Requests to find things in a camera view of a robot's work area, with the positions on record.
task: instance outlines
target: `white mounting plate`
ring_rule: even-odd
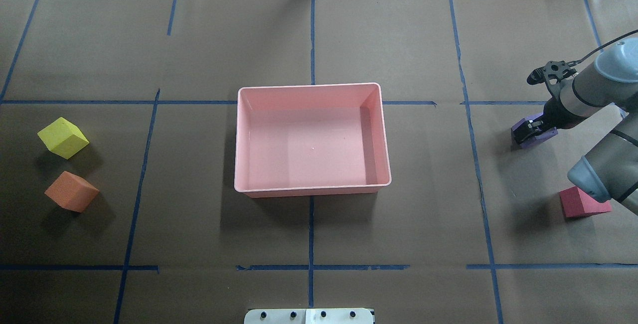
[[[250,310],[244,324],[374,324],[374,311],[365,308]]]

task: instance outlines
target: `cable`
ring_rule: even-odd
[[[596,53],[596,51],[599,51],[600,49],[604,49],[605,47],[608,47],[609,45],[613,44],[614,42],[616,42],[616,41],[618,41],[618,40],[621,40],[621,39],[623,39],[623,38],[625,38],[625,37],[627,37],[627,36],[629,36],[629,35],[633,35],[634,33],[638,33],[638,29],[635,29],[634,31],[629,31],[628,33],[625,33],[625,34],[624,34],[624,35],[622,35],[622,36],[618,36],[618,37],[616,37],[615,39],[613,39],[613,40],[609,41],[608,43],[606,43],[606,44],[604,44],[604,45],[601,45],[601,46],[597,47],[597,48],[596,48],[595,50],[593,50],[591,53],[586,54],[584,58],[581,58],[581,60],[569,61],[569,62],[567,63],[567,65],[568,65],[568,66],[570,66],[570,67],[571,67],[571,66],[578,65],[579,63],[582,63],[584,60],[587,60],[587,58],[588,58],[588,57],[590,57],[590,56],[592,56],[593,54],[595,54],[595,53]]]

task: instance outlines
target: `blue tape line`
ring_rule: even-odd
[[[487,206],[485,205],[485,194],[483,193],[483,180],[480,174],[479,165],[479,153],[477,151],[476,139],[474,138],[474,128],[472,127],[472,113],[470,110],[470,98],[468,95],[468,88],[465,82],[465,74],[463,74],[463,67],[461,66],[461,43],[459,40],[459,31],[456,24],[456,15],[454,13],[454,0],[450,1],[450,15],[452,17],[452,27],[454,31],[454,42],[456,45],[456,56],[459,63],[459,74],[461,76],[461,83],[463,83],[463,99],[465,100],[465,115],[468,118],[468,129],[470,131],[470,143],[472,145],[472,155],[474,156],[474,170],[478,179],[478,189],[480,190],[480,205],[483,209],[483,229],[485,230],[485,242],[487,243],[487,255],[489,257],[489,264],[491,265],[492,274],[492,288],[494,290],[494,303],[496,304],[496,315],[499,324],[503,324],[503,311],[501,310],[501,296],[498,290],[498,280],[496,277],[496,269],[494,268],[494,251],[492,249],[492,237],[489,231],[489,222],[487,220]]]
[[[410,265],[387,264],[387,265],[315,265],[315,270],[406,270]]]
[[[315,197],[310,196],[308,211],[308,308],[315,306]]]
[[[166,35],[170,36],[171,31],[173,30],[173,17],[175,16],[175,6],[177,5],[177,0],[173,0],[173,6],[170,8],[170,18],[168,20],[168,30],[166,31]]]
[[[590,2],[589,0],[583,0],[585,1],[585,10],[587,10],[587,16],[588,18],[590,18],[590,24],[592,25],[592,31],[594,32],[594,38],[596,38],[596,43],[598,44],[598,46],[602,45],[600,43],[600,38],[598,36],[598,30],[596,29],[596,24],[594,23],[594,17],[592,16],[592,9],[590,9]]]
[[[149,100],[7,100],[5,104],[14,105],[153,105]],[[162,100],[160,105],[236,105],[232,100]]]
[[[544,105],[546,101],[467,101],[460,104],[470,105]]]
[[[36,12],[36,8],[38,7],[38,2],[39,0],[34,0],[33,6],[31,7],[31,12],[29,13],[29,17],[27,18],[27,23],[24,25],[24,30],[22,31],[20,42],[18,42],[18,48],[15,50],[15,54],[13,55],[13,60],[11,61],[11,66],[9,66],[9,72],[7,73],[6,79],[4,81],[2,92],[0,92],[0,104],[4,100],[4,95],[6,95],[7,88],[9,88],[9,83],[11,82],[11,77],[13,76],[15,63],[18,61],[18,56],[20,56],[20,50],[22,50],[22,45],[24,44],[24,39],[26,38],[27,33],[29,31],[29,26],[31,25],[31,21],[33,20],[33,15]]]
[[[247,270],[308,270],[308,265],[251,265],[248,268],[237,265],[235,268],[239,272]]]
[[[360,264],[360,265],[312,265],[312,270],[406,270],[407,264]],[[251,265],[250,267],[235,266],[238,272],[249,270],[310,270],[310,265]]]
[[[465,269],[470,269],[470,270],[478,270],[478,269],[491,270],[492,268],[494,268],[494,265],[489,265],[489,264],[468,264],[465,266]]]
[[[160,273],[160,267],[157,265],[129,265],[128,270],[138,270],[138,271],[148,270],[148,271],[157,272],[157,274]]]
[[[133,238],[135,236],[135,225],[137,224],[137,214],[140,210],[140,200],[142,199],[142,184],[144,184],[144,176],[146,176],[146,165],[149,161],[149,149],[151,147],[151,137],[153,136],[153,127],[155,126],[155,117],[158,112],[158,101],[160,99],[160,90],[155,94],[155,104],[153,105],[153,113],[151,114],[151,124],[149,125],[149,134],[146,137],[146,147],[144,149],[144,160],[142,161],[142,171],[140,172],[140,182],[137,185],[137,195],[135,197],[135,206],[133,209],[133,218],[131,220],[131,230],[128,235],[128,244],[126,245],[126,256],[124,261],[124,267],[122,270],[122,279],[120,281],[120,290],[118,294],[118,305],[116,306],[116,314],[113,319],[113,323],[119,322],[120,311],[122,310],[122,299],[124,298],[124,289],[126,284],[126,273],[128,271],[128,264],[131,260],[131,250],[133,249]]]
[[[0,265],[0,270],[122,270],[123,265],[24,265],[24,264],[4,264]],[[160,272],[157,265],[131,265],[129,270],[148,270]]]
[[[310,0],[310,83],[315,83],[315,0]]]
[[[161,105],[236,105],[237,101],[226,101],[226,100],[164,100],[158,101],[158,104]]]
[[[431,105],[436,106],[434,101],[383,101],[384,105]]]
[[[535,263],[535,264],[469,264],[467,269],[638,269],[634,263]]]
[[[121,265],[0,265],[0,270],[122,270]]]
[[[119,101],[119,100],[7,100],[5,104],[14,105],[152,105],[155,101]]]

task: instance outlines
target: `plastic bin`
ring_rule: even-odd
[[[378,84],[246,87],[237,97],[238,192],[372,193],[390,184]]]

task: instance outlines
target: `foam block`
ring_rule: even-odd
[[[44,192],[62,208],[75,212],[84,212],[98,193],[100,191],[86,179],[67,171],[62,172]]]
[[[522,124],[525,121],[529,121],[529,120],[536,120],[536,118],[540,117],[543,113],[536,113],[535,115],[531,115],[525,118],[522,118],[519,122],[516,122],[516,124],[514,126],[512,126],[512,128],[510,129],[511,133],[512,133],[512,138],[513,138],[513,132],[515,129],[517,129],[520,124]],[[556,127],[554,127],[553,129],[547,131],[546,133],[543,133],[541,135],[538,136],[533,136],[528,138],[525,142],[520,144],[520,147],[522,149],[528,149],[529,147],[534,147],[536,145],[540,145],[541,143],[545,142],[546,140],[549,140],[550,138],[554,137],[555,135],[558,135],[558,130],[556,130]]]
[[[82,131],[62,117],[39,131],[38,137],[49,151],[66,159],[71,158],[89,144],[89,140],[84,137]]]
[[[563,214],[566,218],[590,217],[595,214],[611,212],[609,201],[598,203],[578,187],[568,188],[560,192]]]

